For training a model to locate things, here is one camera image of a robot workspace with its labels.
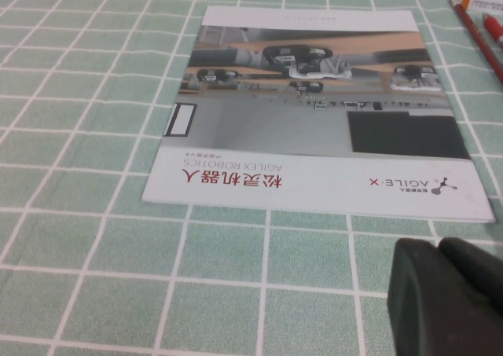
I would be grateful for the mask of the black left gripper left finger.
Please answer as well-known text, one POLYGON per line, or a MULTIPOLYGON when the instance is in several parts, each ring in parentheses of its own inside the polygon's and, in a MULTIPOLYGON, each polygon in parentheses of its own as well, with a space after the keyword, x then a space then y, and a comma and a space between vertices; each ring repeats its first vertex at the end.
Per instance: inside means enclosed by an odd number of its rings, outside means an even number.
POLYGON ((387 308, 397 355, 481 354, 483 303, 430 242, 396 242, 387 308))

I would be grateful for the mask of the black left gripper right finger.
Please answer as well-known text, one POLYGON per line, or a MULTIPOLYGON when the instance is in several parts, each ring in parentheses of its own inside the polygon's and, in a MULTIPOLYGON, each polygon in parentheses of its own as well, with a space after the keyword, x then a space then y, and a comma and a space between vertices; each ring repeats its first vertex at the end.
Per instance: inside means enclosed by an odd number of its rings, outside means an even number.
POLYGON ((453 323, 461 355, 502 354, 502 261, 465 240, 445 237, 439 250, 461 276, 453 323))

